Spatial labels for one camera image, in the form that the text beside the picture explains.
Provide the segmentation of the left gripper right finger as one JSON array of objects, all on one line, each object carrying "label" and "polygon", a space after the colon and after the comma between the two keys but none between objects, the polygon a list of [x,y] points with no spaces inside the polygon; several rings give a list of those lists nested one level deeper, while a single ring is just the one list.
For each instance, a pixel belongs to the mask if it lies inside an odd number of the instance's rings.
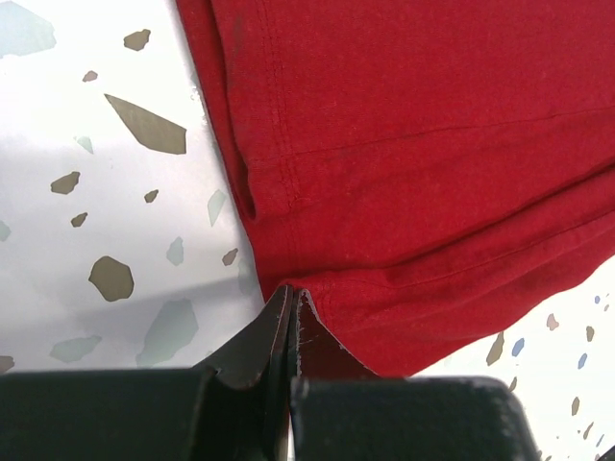
[{"label": "left gripper right finger", "polygon": [[484,376],[377,376],[297,294],[289,329],[298,460],[537,460],[521,403]]}]

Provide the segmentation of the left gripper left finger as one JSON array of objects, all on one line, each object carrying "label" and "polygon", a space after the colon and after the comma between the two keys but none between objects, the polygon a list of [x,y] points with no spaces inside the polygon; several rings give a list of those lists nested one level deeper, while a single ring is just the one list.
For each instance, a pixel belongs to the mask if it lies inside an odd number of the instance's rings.
[{"label": "left gripper left finger", "polygon": [[11,373],[5,460],[284,460],[293,291],[190,368]]}]

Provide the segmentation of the red t shirt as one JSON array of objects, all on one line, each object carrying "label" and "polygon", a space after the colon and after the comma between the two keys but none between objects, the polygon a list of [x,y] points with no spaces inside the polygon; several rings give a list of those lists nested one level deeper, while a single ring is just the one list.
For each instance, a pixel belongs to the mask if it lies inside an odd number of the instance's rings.
[{"label": "red t shirt", "polygon": [[409,376],[614,254],[610,1],[181,1],[264,296]]}]

